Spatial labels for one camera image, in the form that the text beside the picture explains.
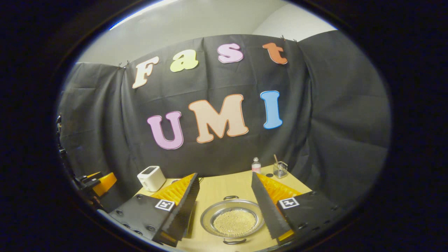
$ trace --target yellow soft pad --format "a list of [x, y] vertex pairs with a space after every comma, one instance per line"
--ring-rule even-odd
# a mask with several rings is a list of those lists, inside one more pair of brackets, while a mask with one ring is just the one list
[[107, 174], [106, 176], [98, 179], [101, 183], [93, 187], [93, 191], [101, 197], [106, 193], [116, 182], [116, 177], [113, 172]]
[[300, 192], [280, 182], [277, 182], [272, 178], [268, 178], [261, 174], [257, 174], [257, 176], [260, 179], [261, 183], [264, 185], [264, 188], [269, 194], [269, 197], [271, 198], [272, 202], [274, 202], [274, 205], [276, 206], [277, 201], [279, 200], [284, 200], [301, 194]]
[[161, 200], [169, 200], [174, 201], [176, 206], [179, 205], [182, 197], [187, 190], [188, 185], [190, 185], [191, 179], [193, 178], [194, 173], [186, 176], [183, 179], [177, 180], [173, 184], [160, 189], [158, 192], [151, 195], [151, 197]]

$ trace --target stainless steel bowl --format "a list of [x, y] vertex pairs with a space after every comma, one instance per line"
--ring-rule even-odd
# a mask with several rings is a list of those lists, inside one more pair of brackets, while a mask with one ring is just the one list
[[[264, 219], [261, 214], [260, 207], [248, 200], [241, 200], [241, 199], [233, 199], [233, 200], [226, 200], [228, 198], [236, 198], [236, 196], [228, 196], [224, 198], [224, 201], [218, 202], [216, 204], [211, 205], [209, 208], [207, 208], [201, 215], [201, 225], [202, 227], [209, 232], [210, 234], [214, 236], [218, 236], [221, 238], [242, 238], [245, 236], [248, 236], [250, 234], [253, 234], [258, 229], [260, 229], [264, 224]], [[232, 211], [232, 210], [242, 210], [248, 213], [251, 213], [255, 217], [255, 225], [248, 229], [246, 232], [244, 232], [241, 235], [238, 236], [229, 236], [226, 234], [223, 234], [219, 232], [214, 226], [213, 221], [218, 217], [219, 215]]]

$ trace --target pink letter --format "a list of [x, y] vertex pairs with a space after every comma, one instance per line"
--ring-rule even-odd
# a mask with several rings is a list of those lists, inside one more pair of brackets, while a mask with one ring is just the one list
[[243, 59], [243, 53], [238, 51], [240, 46], [233, 44], [223, 44], [218, 47], [218, 60], [222, 63], [233, 63]]
[[160, 125], [162, 117], [153, 116], [148, 118], [148, 123], [151, 126], [152, 135], [157, 145], [167, 150], [174, 150], [182, 146], [184, 143], [184, 135], [182, 134], [181, 123], [179, 122], [181, 116], [182, 114], [179, 111], [169, 112], [165, 116], [171, 122], [171, 127], [174, 132], [174, 139], [171, 141], [166, 140], [164, 137], [162, 126]]

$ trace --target plastic water bottle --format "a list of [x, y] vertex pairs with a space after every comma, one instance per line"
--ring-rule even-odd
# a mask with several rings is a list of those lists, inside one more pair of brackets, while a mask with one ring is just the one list
[[261, 174], [261, 164], [258, 162], [258, 158], [254, 157], [254, 162], [252, 163], [252, 171]]

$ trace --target orange letter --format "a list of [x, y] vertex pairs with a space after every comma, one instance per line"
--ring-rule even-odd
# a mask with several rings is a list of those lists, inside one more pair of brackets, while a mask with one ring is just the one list
[[188, 109], [196, 115], [199, 137], [198, 143], [207, 143], [214, 139], [209, 133], [208, 127], [219, 137], [223, 138], [225, 127], [228, 122], [228, 136], [239, 136], [249, 132], [244, 125], [243, 111], [241, 109], [242, 95], [229, 95], [224, 98], [221, 112], [218, 112], [206, 100], [198, 100], [190, 103]]
[[271, 60], [278, 64], [286, 64], [288, 63], [288, 60], [286, 58], [282, 58], [280, 56], [280, 52], [283, 52], [283, 48], [277, 47], [275, 43], [267, 43], [263, 45], [263, 48], [267, 49], [269, 53], [269, 57], [271, 57]]

